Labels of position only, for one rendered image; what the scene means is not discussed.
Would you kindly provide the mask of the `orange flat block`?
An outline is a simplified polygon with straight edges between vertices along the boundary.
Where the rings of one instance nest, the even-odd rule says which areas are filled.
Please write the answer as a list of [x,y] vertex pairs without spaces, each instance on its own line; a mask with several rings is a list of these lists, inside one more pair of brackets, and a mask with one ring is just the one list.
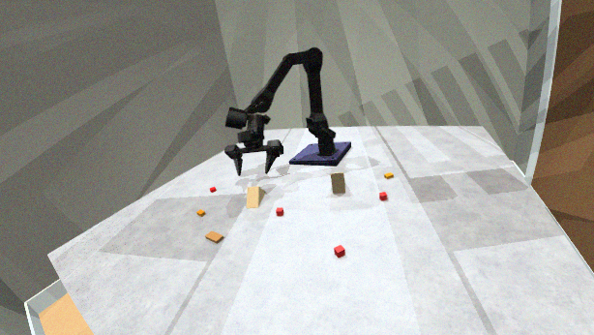
[[220,241],[223,240],[223,235],[218,234],[217,232],[214,232],[214,231],[210,231],[208,234],[205,235],[205,237],[208,240],[215,242],[216,244],[218,244]]

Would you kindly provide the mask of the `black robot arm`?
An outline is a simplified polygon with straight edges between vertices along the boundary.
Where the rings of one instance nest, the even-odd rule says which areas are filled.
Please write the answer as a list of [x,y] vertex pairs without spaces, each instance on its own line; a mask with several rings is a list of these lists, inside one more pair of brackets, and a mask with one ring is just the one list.
[[[267,114],[254,114],[266,112],[273,103],[275,93],[286,77],[286,74],[293,65],[303,64],[309,81],[311,116],[306,118],[307,128],[310,133],[318,138],[318,156],[332,156],[339,148],[336,148],[334,138],[336,133],[329,129],[329,124],[322,109],[320,71],[322,68],[322,51],[319,48],[311,47],[306,51],[289,53],[283,57],[282,62],[274,71],[267,84],[252,99],[252,104],[245,110],[230,107],[226,116],[225,126],[242,129],[253,127],[250,131],[238,133],[238,143],[256,141],[261,143],[261,129],[267,125],[270,118]],[[247,129],[248,129],[247,128]],[[261,128],[261,129],[260,129]]]

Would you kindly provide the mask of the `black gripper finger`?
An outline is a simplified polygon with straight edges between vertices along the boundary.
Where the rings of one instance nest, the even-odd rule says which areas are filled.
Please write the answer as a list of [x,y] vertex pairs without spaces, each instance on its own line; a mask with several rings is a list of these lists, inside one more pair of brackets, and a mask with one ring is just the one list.
[[275,162],[275,160],[279,156],[280,156],[280,154],[278,153],[276,148],[266,148],[266,164],[265,164],[265,173],[266,174],[268,173],[272,164]]
[[243,159],[236,152],[228,152],[228,155],[232,158],[236,167],[237,175],[241,175]]

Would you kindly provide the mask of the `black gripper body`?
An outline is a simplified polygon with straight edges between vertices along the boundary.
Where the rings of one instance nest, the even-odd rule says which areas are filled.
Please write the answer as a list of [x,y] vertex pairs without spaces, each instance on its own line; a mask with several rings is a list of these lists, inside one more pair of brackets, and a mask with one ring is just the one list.
[[229,156],[228,152],[236,152],[240,157],[242,157],[244,153],[262,152],[266,151],[266,148],[276,148],[280,155],[283,154],[283,146],[278,139],[268,140],[267,145],[263,145],[263,140],[264,135],[263,130],[261,129],[261,143],[256,141],[247,142],[248,146],[241,148],[238,145],[230,145],[225,148],[224,153]]

